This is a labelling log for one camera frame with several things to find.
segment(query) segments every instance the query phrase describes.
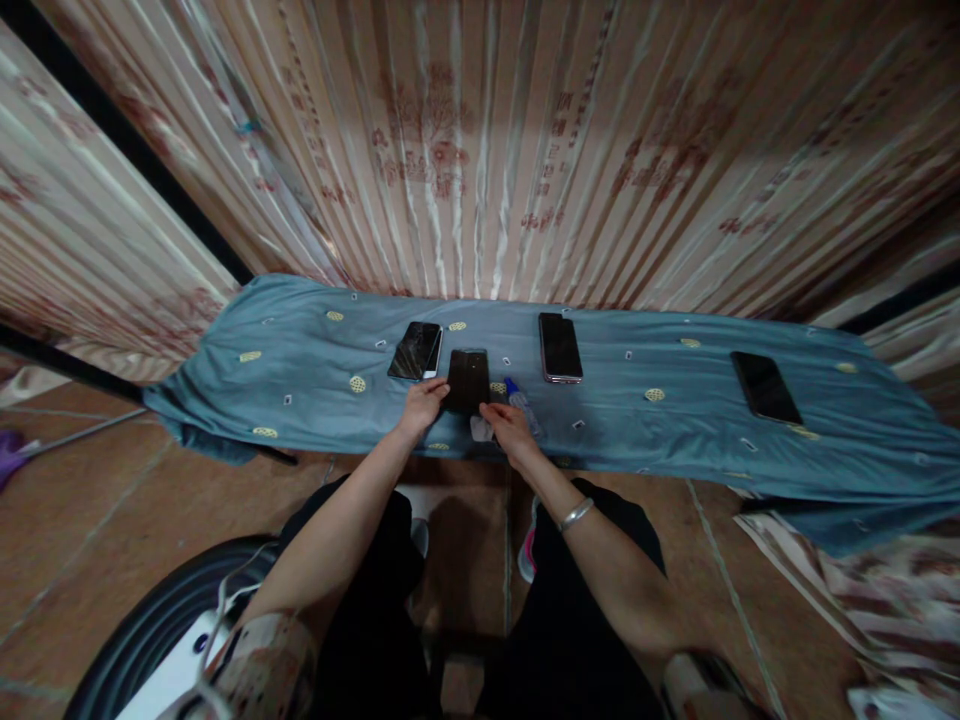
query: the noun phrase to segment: woman's right hand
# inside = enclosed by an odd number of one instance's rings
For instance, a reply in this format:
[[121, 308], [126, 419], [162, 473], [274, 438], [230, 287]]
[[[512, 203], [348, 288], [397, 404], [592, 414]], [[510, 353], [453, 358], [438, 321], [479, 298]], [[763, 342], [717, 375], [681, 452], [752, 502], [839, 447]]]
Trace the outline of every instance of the woman's right hand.
[[541, 454], [537, 441], [530, 434], [527, 417], [520, 408], [501, 403], [481, 403], [480, 414], [490, 423], [500, 447], [517, 470], [529, 465], [531, 459]]

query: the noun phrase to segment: woman's right arm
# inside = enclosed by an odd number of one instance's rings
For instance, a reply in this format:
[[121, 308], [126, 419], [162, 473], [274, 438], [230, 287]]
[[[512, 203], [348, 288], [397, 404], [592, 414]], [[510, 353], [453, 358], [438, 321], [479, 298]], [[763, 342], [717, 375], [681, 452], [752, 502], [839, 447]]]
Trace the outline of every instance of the woman's right arm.
[[[554, 522], [584, 501], [583, 494], [540, 451], [523, 411], [481, 405], [510, 464], [523, 475]], [[617, 636], [659, 687], [666, 663], [678, 652], [710, 650], [695, 612], [685, 607], [653, 561], [603, 513], [592, 508], [563, 539], [587, 587]]]

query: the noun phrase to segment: wheel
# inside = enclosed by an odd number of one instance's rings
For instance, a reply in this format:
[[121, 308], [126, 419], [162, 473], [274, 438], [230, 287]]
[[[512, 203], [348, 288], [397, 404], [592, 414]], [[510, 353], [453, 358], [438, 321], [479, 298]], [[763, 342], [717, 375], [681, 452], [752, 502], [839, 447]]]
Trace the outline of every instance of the wheel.
[[[161, 580], [101, 648], [73, 694], [65, 720], [116, 718], [197, 617], [216, 609], [220, 581], [276, 539], [250, 535], [228, 540]], [[231, 587], [234, 581], [238, 588], [262, 582], [277, 557], [277, 548], [264, 548], [256, 561], [231, 580]], [[232, 615], [240, 612], [235, 608]]]

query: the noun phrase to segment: hand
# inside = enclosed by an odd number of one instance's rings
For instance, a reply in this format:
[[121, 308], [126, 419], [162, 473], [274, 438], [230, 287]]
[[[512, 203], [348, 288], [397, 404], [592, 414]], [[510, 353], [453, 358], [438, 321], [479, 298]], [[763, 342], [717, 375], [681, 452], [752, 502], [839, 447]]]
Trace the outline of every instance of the hand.
[[422, 435], [437, 419], [440, 402], [450, 392], [446, 378], [433, 378], [417, 383], [407, 392], [407, 404], [398, 428], [408, 430], [417, 437]]
[[500, 403], [480, 403], [480, 414], [490, 423], [500, 447], [517, 470], [529, 459], [540, 454], [540, 448], [530, 434], [527, 416], [523, 414], [523, 410]]

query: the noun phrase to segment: brown floor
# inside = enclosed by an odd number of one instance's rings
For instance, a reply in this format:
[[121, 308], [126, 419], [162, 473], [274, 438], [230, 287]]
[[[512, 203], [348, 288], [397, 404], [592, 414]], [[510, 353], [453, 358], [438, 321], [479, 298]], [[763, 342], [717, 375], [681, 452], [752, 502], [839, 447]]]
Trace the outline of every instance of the brown floor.
[[[0, 429], [52, 441], [129, 411], [76, 384], [0, 411]], [[233, 468], [182, 450], [150, 416], [36, 458], [0, 494], [0, 717], [60, 717], [100, 645], [158, 580], [222, 540], [276, 531], [325, 475], [354, 456], [305, 453]], [[731, 519], [726, 488], [678, 478], [581, 473], [639, 503], [671, 580], [695, 598], [728, 659], [769, 708], [797, 720], [851, 717], [860, 672], [848, 646]], [[414, 459], [401, 479], [430, 519], [413, 615], [439, 628], [504, 635], [527, 584], [516, 549], [531, 493], [505, 465]], [[481, 667], [448, 665], [444, 708], [465, 713]]]

